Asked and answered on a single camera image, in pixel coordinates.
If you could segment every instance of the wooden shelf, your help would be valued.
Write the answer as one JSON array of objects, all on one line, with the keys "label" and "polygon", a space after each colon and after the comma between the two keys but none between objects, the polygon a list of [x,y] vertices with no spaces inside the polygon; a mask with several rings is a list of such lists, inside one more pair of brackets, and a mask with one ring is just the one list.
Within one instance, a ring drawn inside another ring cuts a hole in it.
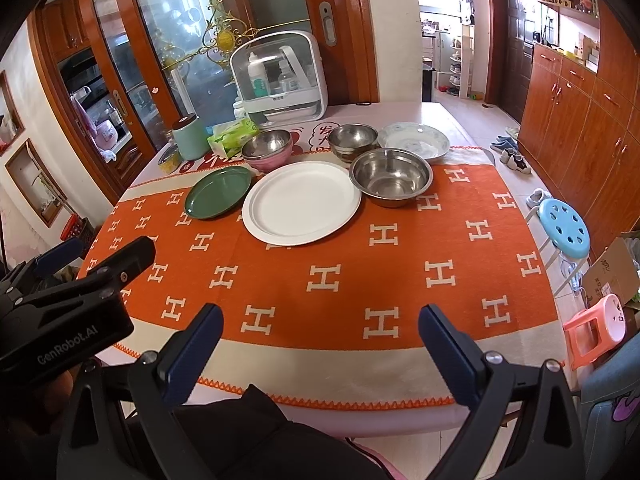
[{"label": "wooden shelf", "polygon": [[551,7],[553,10],[562,14],[563,16],[567,16],[569,18],[573,18],[574,20],[578,20],[579,22],[586,23],[587,25],[591,25],[591,27],[600,28],[600,19],[596,18],[593,14],[587,14],[586,12],[582,12],[578,9],[572,9],[571,7],[564,7],[553,2],[546,2],[545,0],[538,0],[541,4],[545,4],[547,7]]}]

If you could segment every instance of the stool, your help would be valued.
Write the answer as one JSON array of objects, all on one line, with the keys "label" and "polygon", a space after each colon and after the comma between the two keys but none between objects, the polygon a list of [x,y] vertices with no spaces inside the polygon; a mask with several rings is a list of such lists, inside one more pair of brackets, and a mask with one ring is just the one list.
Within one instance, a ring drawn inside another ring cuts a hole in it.
[{"label": "stool", "polygon": [[556,297],[558,292],[572,280],[587,261],[590,247],[589,232],[584,221],[574,208],[561,200],[556,200],[555,198],[543,200],[540,205],[531,209],[527,215],[527,224],[536,213],[538,213],[540,223],[547,236],[545,243],[539,249],[540,253],[542,254],[543,249],[549,242],[553,242],[556,248],[553,256],[545,264],[545,270],[556,260],[560,251],[570,258],[578,260],[575,269],[572,270],[562,285],[554,291],[554,297]]},{"label": "stool", "polygon": [[[596,323],[598,342],[585,355],[580,353],[575,330],[591,321]],[[578,312],[562,328],[571,349],[571,370],[593,363],[598,357],[615,347],[625,336],[625,316],[620,300],[615,294],[607,294],[591,308]]]}]

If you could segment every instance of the green tissue package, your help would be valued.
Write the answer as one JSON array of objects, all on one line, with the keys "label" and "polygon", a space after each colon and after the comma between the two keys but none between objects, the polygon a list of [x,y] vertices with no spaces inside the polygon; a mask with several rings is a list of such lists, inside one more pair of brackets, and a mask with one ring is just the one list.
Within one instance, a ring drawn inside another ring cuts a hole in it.
[{"label": "green tissue package", "polygon": [[222,158],[237,155],[245,142],[258,134],[258,126],[251,119],[240,119],[227,124],[219,132],[214,127],[212,136],[207,137],[213,153]]}]

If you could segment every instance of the blue stool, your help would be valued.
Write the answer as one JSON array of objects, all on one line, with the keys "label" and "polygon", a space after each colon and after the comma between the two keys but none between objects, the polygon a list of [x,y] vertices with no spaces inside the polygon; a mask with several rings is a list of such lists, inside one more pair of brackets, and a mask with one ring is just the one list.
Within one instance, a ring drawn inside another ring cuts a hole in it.
[{"label": "blue stool", "polygon": [[527,215],[527,223],[536,213],[538,213],[540,223],[547,235],[547,239],[540,247],[539,252],[542,254],[543,249],[549,242],[553,242],[556,248],[554,255],[545,264],[545,270],[556,260],[560,251],[570,258],[578,260],[575,269],[572,270],[558,290],[554,291],[555,297],[587,261],[590,248],[589,231],[587,231],[587,226],[574,208],[561,200],[556,200],[555,198],[543,200],[539,206],[531,209]]}]

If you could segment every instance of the mint green canister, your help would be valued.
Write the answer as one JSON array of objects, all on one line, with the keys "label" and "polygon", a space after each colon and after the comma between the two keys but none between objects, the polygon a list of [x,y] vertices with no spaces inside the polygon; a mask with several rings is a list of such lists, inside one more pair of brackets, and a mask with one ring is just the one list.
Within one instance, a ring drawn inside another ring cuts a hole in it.
[{"label": "mint green canister", "polygon": [[175,143],[184,160],[198,160],[211,150],[207,142],[207,130],[196,114],[175,121],[172,128]]}]

